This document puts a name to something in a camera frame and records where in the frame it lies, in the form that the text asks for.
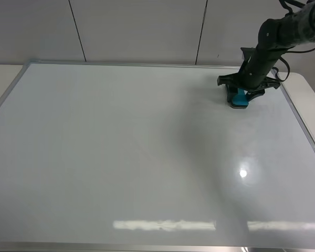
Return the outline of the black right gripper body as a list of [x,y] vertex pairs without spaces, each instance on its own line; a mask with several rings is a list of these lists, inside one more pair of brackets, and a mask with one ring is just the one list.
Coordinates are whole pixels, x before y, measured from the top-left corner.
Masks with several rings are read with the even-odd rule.
[[280,50],[264,50],[259,48],[241,48],[243,63],[235,74],[219,76],[217,84],[243,89],[245,91],[259,91],[268,88],[279,88],[280,81],[267,75],[280,58]]

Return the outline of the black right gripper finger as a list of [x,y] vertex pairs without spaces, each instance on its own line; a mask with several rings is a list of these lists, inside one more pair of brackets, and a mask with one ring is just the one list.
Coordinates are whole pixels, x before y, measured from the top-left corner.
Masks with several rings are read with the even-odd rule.
[[261,97],[265,94],[265,89],[263,90],[256,90],[256,91],[247,91],[245,94],[247,101],[252,101],[255,98]]
[[227,102],[232,103],[233,98],[238,95],[238,88],[230,85],[225,85],[225,89],[227,94]]

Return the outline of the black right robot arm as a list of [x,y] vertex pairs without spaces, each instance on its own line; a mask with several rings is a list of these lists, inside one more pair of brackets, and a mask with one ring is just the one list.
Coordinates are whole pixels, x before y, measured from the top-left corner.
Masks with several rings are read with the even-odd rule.
[[286,65],[284,54],[298,45],[315,43],[315,1],[280,3],[288,11],[285,17],[266,20],[258,32],[257,46],[241,48],[244,61],[239,71],[217,79],[219,86],[225,86],[227,102],[233,108],[246,108],[266,89],[278,89],[283,80],[275,67],[277,61]]

